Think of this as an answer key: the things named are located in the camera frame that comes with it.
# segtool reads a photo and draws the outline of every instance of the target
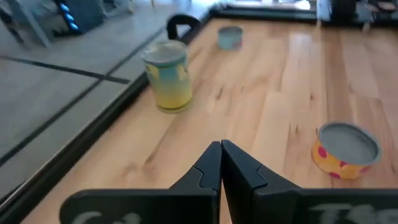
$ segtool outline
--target tin can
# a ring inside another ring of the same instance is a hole
[[[321,170],[338,179],[355,179],[381,158],[381,148],[367,131],[347,123],[321,127],[312,148]]]
[[[142,58],[157,107],[164,112],[184,110],[192,100],[187,70],[187,46],[176,40],[150,45]]]
[[[223,50],[236,50],[242,47],[243,30],[236,26],[218,30],[218,46]]]

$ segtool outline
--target blue can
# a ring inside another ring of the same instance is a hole
[[[187,70],[187,46],[176,40],[150,45],[142,58],[157,107],[164,112],[184,110],[192,100]]]
[[[243,30],[240,27],[228,26],[218,30],[218,46],[223,50],[236,50],[242,47]]]

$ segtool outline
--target gray floor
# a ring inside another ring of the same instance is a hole
[[[35,45],[29,45],[29,50],[21,48],[0,27],[0,56],[77,68],[133,82],[144,70],[140,52],[112,74],[109,71],[158,30],[163,29],[153,42],[167,39],[164,21],[172,14],[184,12],[201,17],[213,3],[212,0],[155,2],[156,7],[152,8],[150,1],[136,1],[133,16],[108,21],[81,37],[58,40],[50,49]],[[181,27],[178,31],[185,30],[186,27]],[[0,167],[0,198],[31,177],[127,87],[115,82],[97,82],[96,78],[76,73],[0,59],[0,157],[75,101]],[[82,93],[86,95],[75,100]]]

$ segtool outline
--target black handle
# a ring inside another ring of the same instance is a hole
[[[177,25],[188,25],[191,29],[200,25],[200,21],[192,16],[176,14],[167,21],[167,37],[170,40],[178,39]]]

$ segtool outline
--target wooden table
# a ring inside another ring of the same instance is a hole
[[[244,29],[243,47],[218,48],[217,30]],[[194,102],[158,111],[151,90],[124,112],[23,221],[59,223],[62,202],[82,189],[167,188],[212,141],[230,139],[305,188],[398,187],[398,40],[389,30],[213,19],[189,46]],[[310,151],[317,129],[347,121],[375,135],[380,163],[357,180],[332,179]],[[221,223],[229,223],[225,197]]]

